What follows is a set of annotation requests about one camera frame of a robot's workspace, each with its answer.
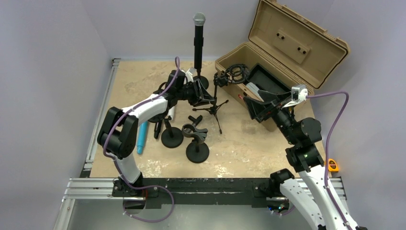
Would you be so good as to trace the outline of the round base tall stand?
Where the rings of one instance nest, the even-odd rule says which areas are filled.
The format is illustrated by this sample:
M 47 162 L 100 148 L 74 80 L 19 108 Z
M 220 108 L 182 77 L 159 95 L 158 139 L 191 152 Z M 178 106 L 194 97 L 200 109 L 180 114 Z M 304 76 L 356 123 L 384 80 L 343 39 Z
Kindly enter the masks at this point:
M 209 88 L 209 81 L 208 81 L 208 79 L 205 77 L 205 76 L 202 76 L 201 75 L 201 69 L 197 69 L 196 70 L 196 73 L 197 73 L 197 75 L 195 76 L 195 77 L 193 77 L 195 80 L 199 80 L 200 82 L 201 82 L 201 84 L 202 84 L 202 86 L 205 88 L 205 89 L 208 89 Z

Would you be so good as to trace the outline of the clip stand round base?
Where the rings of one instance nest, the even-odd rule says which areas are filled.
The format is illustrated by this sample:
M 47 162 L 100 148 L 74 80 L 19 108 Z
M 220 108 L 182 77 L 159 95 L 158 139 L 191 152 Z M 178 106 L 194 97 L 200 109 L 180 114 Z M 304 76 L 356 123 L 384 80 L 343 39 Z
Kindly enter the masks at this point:
M 184 124 L 182 134 L 186 138 L 192 138 L 191 143 L 186 148 L 186 156 L 193 163 L 202 163 L 209 157 L 209 147 L 205 143 L 208 129 L 196 128 L 192 124 Z

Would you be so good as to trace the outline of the blue microphone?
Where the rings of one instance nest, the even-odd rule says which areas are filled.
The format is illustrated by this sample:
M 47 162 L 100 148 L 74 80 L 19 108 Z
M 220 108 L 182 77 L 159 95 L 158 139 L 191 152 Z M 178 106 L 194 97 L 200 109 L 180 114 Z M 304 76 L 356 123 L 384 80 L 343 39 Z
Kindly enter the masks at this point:
M 147 140 L 147 132 L 148 132 L 148 125 L 149 122 L 143 122 L 138 129 L 138 136 L 136 141 L 136 152 L 137 154 L 141 155 L 145 148 L 146 140 Z

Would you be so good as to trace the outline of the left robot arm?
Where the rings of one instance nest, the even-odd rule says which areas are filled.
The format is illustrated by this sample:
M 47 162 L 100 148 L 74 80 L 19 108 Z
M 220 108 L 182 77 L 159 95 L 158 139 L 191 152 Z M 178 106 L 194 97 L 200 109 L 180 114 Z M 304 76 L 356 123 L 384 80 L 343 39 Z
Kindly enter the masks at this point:
M 129 107 L 111 107 L 105 115 L 97 136 L 105 157 L 111 159 L 124 183 L 124 190 L 131 196 L 142 192 L 142 172 L 133 157 L 138 128 L 153 118 L 168 115 L 178 101 L 187 101 L 197 107 L 214 101 L 200 80 L 183 70 L 173 70 L 164 82 L 146 99 Z

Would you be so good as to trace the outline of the tall black silver microphone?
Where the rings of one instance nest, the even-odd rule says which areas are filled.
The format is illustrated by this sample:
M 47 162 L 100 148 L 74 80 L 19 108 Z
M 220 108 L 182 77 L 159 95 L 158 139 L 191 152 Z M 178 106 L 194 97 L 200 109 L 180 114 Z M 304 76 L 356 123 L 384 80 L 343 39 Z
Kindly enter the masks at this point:
M 194 22 L 194 68 L 197 72 L 201 72 L 202 68 L 202 53 L 203 53 L 203 25 L 205 23 L 205 15 L 202 12 L 197 12 L 193 17 Z

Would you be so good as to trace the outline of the white microphone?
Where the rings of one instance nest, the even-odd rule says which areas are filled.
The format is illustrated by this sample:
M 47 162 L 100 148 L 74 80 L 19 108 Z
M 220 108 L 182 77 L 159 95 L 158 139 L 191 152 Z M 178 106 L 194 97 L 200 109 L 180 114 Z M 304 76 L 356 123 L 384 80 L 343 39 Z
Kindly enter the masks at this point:
M 174 120 L 174 116 L 175 116 L 175 106 L 173 106 L 172 108 L 169 109 L 169 111 L 168 111 L 168 119 L 169 120 Z

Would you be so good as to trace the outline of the small black microphone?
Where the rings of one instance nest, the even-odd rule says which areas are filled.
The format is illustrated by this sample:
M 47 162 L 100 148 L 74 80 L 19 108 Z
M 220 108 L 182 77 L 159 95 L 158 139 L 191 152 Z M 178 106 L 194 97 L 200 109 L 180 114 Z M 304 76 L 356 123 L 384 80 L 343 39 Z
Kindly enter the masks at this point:
M 160 121 L 155 123 L 155 126 L 154 126 L 154 139 L 159 138 L 160 132 L 162 130 L 162 123 L 163 123 L 163 120 L 160 120 Z

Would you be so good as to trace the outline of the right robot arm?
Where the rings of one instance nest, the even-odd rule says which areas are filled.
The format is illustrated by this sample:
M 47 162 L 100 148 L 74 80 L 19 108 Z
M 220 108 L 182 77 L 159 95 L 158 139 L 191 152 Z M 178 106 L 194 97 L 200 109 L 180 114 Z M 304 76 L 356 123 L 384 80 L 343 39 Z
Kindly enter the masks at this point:
M 283 195 L 296 208 L 314 230 L 363 230 L 345 209 L 328 176 L 328 164 L 321 157 L 316 143 L 321 141 L 321 123 L 307 117 L 297 121 L 290 108 L 307 99 L 307 89 L 292 89 L 289 93 L 274 94 L 260 91 L 262 101 L 243 97 L 251 119 L 259 123 L 271 118 L 291 144 L 286 148 L 286 158 L 300 175 L 309 193 L 299 185 L 288 169 L 270 175 L 269 195 Z

